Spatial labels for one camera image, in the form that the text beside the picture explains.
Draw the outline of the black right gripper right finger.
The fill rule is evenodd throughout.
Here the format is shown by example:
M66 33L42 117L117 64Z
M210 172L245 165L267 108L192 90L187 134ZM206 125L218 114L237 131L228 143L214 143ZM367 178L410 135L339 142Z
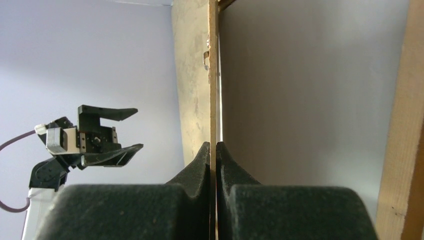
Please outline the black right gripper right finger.
M264 185L216 145L221 240L375 240L359 195L337 186Z

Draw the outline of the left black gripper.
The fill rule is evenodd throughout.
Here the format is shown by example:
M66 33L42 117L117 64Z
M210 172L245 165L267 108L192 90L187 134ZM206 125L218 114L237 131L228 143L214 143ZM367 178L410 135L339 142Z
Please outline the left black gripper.
M113 127L101 125L101 119L123 121L138 113L137 108L78 107L77 130L80 137L81 164L84 167L123 167L144 145L122 148Z

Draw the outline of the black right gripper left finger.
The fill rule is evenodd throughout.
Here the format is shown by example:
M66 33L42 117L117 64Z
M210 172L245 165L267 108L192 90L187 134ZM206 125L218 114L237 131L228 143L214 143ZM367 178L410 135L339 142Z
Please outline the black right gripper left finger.
M37 240L207 240L210 144L164 184L82 184L54 199Z

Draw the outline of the brown backing board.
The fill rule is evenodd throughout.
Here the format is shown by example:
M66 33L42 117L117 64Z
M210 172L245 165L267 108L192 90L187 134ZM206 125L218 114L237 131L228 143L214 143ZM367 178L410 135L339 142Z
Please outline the brown backing board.
M218 81L218 60L219 60L219 43L218 43L218 16L219 2L217 0L209 0L207 2L208 16L208 80L209 80L209 96L210 96L210 220L209 220L209 238L215 240L217 238L217 81Z

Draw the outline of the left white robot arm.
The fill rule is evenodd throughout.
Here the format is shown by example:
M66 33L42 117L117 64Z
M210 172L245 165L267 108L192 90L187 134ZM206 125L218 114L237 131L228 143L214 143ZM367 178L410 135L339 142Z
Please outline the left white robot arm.
M31 171L23 240L35 239L39 225L63 189L71 169L123 167L143 148L141 143L123 147L118 142L116 128L101 125L101 119L120 122L137 112L136 108L81 105L77 109L76 124L64 116L35 126L34 131L51 158L39 162Z

